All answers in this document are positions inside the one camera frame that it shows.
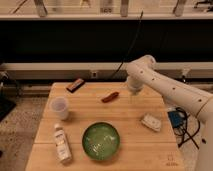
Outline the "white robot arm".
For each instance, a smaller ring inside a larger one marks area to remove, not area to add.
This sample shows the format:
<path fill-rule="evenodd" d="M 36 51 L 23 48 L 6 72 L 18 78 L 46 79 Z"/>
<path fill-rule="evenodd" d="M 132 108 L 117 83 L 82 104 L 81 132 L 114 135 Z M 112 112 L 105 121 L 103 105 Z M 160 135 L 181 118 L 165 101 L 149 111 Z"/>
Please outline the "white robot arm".
<path fill-rule="evenodd" d="M 204 124 L 195 171 L 213 171 L 213 94 L 166 77 L 154 70 L 155 58 L 145 55 L 126 66 L 128 89 L 137 94 L 144 84 Z"/>

